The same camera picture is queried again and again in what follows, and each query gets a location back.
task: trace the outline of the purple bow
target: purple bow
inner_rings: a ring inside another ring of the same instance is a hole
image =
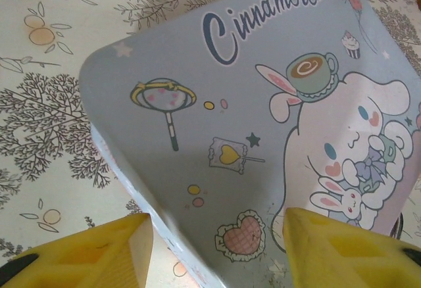
[[[383,179],[380,174],[386,175],[386,163],[381,161],[382,155],[374,150],[368,148],[368,156],[362,162],[355,163],[357,169],[357,175],[364,178],[365,180],[372,179],[372,183],[380,182],[383,183]]]

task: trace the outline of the floral tablecloth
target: floral tablecloth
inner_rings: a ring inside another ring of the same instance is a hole
[[[79,69],[96,49],[213,1],[0,0],[0,265],[141,211],[92,143]],[[370,2],[421,74],[416,0]],[[421,117],[406,122],[421,128]],[[421,246],[421,178],[403,216],[401,239]],[[157,234],[147,286],[198,287]]]

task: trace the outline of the black tip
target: black tip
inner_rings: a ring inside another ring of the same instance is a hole
[[[39,257],[38,254],[28,254],[17,258],[16,260],[11,260],[6,265],[0,267],[0,287],[6,284],[14,276],[19,274],[22,270],[30,265],[34,260]]]
[[[421,251],[414,249],[403,249],[402,250],[411,260],[417,263],[418,266],[421,266]]]

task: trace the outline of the balloon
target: balloon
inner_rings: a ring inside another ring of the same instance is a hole
[[[362,3],[360,0],[349,0],[349,2],[354,10],[356,10],[357,12],[362,11]]]

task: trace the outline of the star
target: star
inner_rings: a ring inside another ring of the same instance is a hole
[[[384,50],[382,54],[383,54],[384,59],[387,59],[387,60],[390,59],[390,55],[387,53],[386,50]]]
[[[285,273],[287,272],[285,264],[280,264],[277,260],[275,260],[274,264],[269,267],[269,270],[274,274],[275,280],[279,277],[285,277]]]
[[[114,45],[112,48],[116,49],[118,58],[121,56],[130,57],[130,53],[133,51],[133,48],[126,46],[124,41],[120,42],[118,45]]]
[[[250,148],[253,148],[255,145],[257,147],[260,147],[259,145],[260,138],[256,137],[253,132],[251,133],[250,137],[246,137],[246,139],[250,142]]]
[[[405,118],[405,122],[407,122],[408,126],[412,126],[412,120],[409,117]]]

